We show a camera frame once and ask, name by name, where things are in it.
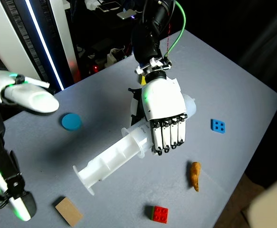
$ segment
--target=led light strip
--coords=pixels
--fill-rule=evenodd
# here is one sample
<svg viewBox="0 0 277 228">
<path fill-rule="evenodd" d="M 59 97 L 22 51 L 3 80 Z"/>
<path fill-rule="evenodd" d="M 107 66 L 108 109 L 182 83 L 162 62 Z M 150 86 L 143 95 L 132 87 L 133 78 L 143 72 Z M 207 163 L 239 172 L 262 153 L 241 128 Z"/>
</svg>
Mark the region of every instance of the led light strip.
<svg viewBox="0 0 277 228">
<path fill-rule="evenodd" d="M 61 83 L 61 80 L 60 80 L 60 78 L 59 78 L 59 75 L 58 75 L 58 72 L 57 72 L 56 67 L 55 67 L 55 65 L 54 65 L 54 62 L 53 62 L 53 60 L 52 60 L 52 57 L 51 57 L 51 55 L 50 55 L 50 53 L 49 53 L 49 51 L 48 51 L 47 44 L 45 43 L 45 40 L 44 40 L 43 35 L 42 35 L 42 33 L 41 33 L 41 30 L 40 30 L 39 24 L 38 24 L 38 22 L 37 22 L 36 16 L 35 16 L 35 14 L 34 14 L 33 8 L 32 8 L 32 6 L 31 6 L 29 0 L 25 0 L 25 2 L 26 2 L 26 5 L 27 5 L 27 7 L 28 7 L 28 9 L 29 9 L 30 16 L 31 16 L 32 19 L 33 19 L 35 28 L 37 29 L 37 33 L 38 33 L 38 35 L 39 35 L 39 38 L 40 38 L 41 43 L 42 43 L 42 45 L 43 45 L 43 48 L 44 48 L 44 50 L 45 50 L 45 52 L 46 52 L 46 54 L 47 54 L 48 60 L 49 60 L 51 66 L 52 66 L 52 68 L 53 68 L 53 71 L 54 71 L 54 74 L 55 74 L 55 76 L 56 76 L 56 78 L 57 78 L 57 81 L 58 81 L 58 83 L 59 83 L 59 86 L 60 86 L 61 90 L 64 90 L 64 87 L 63 87 L 63 85 L 62 85 L 62 83 Z"/>
</svg>

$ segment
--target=wooden floor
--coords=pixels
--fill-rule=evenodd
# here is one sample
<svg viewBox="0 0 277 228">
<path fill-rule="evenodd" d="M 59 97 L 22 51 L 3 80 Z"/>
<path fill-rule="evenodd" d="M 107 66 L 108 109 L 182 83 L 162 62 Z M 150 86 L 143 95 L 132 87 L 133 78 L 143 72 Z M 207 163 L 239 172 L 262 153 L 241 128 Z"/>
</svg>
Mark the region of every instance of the wooden floor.
<svg viewBox="0 0 277 228">
<path fill-rule="evenodd" d="M 251 182 L 244 174 L 214 228 L 250 228 L 246 219 L 247 210 L 251 201 L 262 191 L 263 187 Z"/>
</svg>

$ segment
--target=table surface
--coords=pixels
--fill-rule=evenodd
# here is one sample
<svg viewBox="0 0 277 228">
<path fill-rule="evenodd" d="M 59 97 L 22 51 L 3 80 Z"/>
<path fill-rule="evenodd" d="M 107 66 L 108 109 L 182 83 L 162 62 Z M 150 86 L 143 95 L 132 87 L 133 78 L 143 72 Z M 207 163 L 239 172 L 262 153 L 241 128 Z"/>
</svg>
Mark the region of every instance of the table surface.
<svg viewBox="0 0 277 228">
<path fill-rule="evenodd" d="M 214 226 L 277 110 L 277 93 L 187 31 L 169 57 L 168 76 L 178 79 L 197 106 L 187 121 L 186 143 L 161 157 L 151 152 L 144 159 L 135 156 L 95 184 L 95 196 L 79 181 L 72 165 L 84 168 L 128 127 L 132 94 L 127 89 L 139 87 L 137 62 L 128 57 L 58 93 L 56 113 L 22 112 L 5 122 L 6 148 L 16 152 L 38 210 L 23 222 L 4 208 L 1 228 L 69 227 L 53 206 L 61 196 L 84 214 L 78 228 Z M 66 113 L 81 116 L 81 129 L 62 128 L 59 120 Z M 211 118 L 224 121 L 226 133 L 213 132 Z M 202 165 L 200 192 L 189 187 L 187 178 L 195 161 Z M 153 205 L 169 208 L 168 224 L 147 217 Z"/>
</svg>

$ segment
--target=blue disc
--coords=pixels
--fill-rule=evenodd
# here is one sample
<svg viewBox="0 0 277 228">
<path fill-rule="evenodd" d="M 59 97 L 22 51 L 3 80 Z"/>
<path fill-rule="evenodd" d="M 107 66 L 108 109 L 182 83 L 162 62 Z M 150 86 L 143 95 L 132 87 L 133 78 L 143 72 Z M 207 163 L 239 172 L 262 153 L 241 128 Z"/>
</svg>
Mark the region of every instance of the blue disc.
<svg viewBox="0 0 277 228">
<path fill-rule="evenodd" d="M 81 119 L 79 115 L 70 113 L 66 114 L 61 121 L 62 126 L 68 131 L 78 130 L 81 126 Z"/>
</svg>

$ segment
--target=robotic hand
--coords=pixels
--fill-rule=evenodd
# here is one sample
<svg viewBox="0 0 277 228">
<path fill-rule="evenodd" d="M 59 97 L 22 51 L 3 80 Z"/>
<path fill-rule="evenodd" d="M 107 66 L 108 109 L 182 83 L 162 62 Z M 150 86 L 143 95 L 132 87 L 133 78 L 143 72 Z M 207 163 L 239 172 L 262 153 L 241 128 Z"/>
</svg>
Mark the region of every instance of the robotic hand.
<svg viewBox="0 0 277 228">
<path fill-rule="evenodd" d="M 132 33 L 134 56 L 140 63 L 135 72 L 145 76 L 146 81 L 141 90 L 129 89 L 134 93 L 132 124 L 143 117 L 150 121 L 152 151 L 158 155 L 180 146 L 186 134 L 185 101 L 177 80 L 166 76 L 165 70 L 170 69 L 172 63 L 167 55 L 162 57 L 159 48 L 159 35 L 169 24 L 174 8 L 174 0 L 147 0 L 142 21 Z"/>
<path fill-rule="evenodd" d="M 20 105 L 34 113 L 52 113 L 59 107 L 56 98 L 41 87 L 49 84 L 0 70 L 0 104 Z M 37 207 L 32 194 L 24 190 L 25 182 L 16 155 L 4 148 L 5 127 L 0 116 L 0 209 L 8 203 L 23 221 L 30 220 Z"/>
</svg>

